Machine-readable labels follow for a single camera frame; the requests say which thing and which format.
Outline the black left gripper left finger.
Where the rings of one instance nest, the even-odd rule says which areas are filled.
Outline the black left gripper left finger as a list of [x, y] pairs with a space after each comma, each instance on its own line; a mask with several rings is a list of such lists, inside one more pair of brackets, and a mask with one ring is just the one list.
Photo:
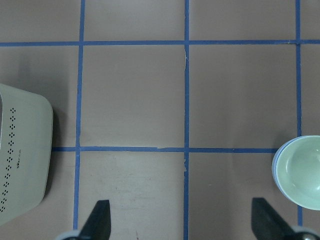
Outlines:
[[78, 240], [108, 240], [111, 235], [109, 200], [98, 200], [81, 229]]

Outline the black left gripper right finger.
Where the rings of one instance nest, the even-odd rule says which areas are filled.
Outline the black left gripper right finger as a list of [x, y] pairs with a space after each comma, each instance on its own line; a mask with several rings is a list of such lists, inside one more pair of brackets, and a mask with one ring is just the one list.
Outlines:
[[257, 240], [299, 240], [300, 235], [262, 197], [251, 201], [251, 230]]

